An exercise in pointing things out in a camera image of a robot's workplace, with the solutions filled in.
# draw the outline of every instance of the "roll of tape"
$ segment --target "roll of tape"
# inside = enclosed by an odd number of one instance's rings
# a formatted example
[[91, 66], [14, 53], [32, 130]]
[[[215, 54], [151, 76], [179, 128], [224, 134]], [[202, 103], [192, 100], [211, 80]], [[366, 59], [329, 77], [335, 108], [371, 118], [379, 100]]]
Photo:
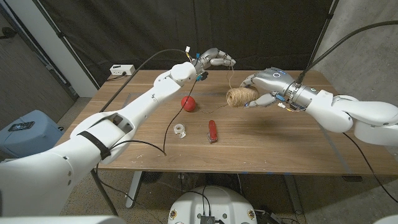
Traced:
[[174, 126], [174, 133], [180, 134], [180, 139], [184, 138], [187, 134], [185, 133], [185, 127], [183, 124], [176, 124]]

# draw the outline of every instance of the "blue case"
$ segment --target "blue case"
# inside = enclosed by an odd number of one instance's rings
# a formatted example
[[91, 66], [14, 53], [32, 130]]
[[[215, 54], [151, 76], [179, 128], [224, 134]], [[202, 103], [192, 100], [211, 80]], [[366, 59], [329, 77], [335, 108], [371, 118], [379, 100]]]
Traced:
[[[29, 129], [8, 131], [13, 124], [34, 121]], [[45, 113], [35, 110], [0, 131], [0, 150], [17, 158], [44, 152], [54, 147], [63, 131]]]

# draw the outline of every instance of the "black strap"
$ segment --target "black strap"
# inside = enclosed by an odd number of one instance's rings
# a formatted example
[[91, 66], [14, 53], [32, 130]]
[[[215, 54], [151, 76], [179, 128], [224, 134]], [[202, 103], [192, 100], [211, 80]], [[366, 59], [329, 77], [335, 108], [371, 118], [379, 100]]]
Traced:
[[101, 151], [101, 159], [104, 160], [108, 156], [111, 155], [111, 150], [109, 150], [98, 138], [87, 131], [83, 131], [80, 134], [84, 138], [90, 140], [100, 151]]

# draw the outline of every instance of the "black curtain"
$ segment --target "black curtain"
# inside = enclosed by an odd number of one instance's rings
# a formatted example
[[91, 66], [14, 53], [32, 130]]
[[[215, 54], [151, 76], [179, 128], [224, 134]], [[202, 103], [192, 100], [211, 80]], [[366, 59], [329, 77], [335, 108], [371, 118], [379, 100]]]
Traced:
[[[332, 0], [40, 2], [102, 85], [113, 64], [137, 68], [160, 50], [187, 45], [192, 56], [212, 47], [229, 53], [235, 70], [303, 70]], [[183, 54], [167, 53], [145, 69], [168, 70], [184, 61]]]

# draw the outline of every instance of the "white power strip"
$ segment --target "white power strip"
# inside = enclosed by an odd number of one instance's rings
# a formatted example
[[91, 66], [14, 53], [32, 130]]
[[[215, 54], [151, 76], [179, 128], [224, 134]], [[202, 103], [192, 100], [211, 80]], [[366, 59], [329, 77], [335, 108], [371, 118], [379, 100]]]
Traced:
[[132, 75], [136, 68], [134, 65], [112, 65], [109, 70], [112, 75], [123, 75], [123, 72], [126, 72], [126, 75]]

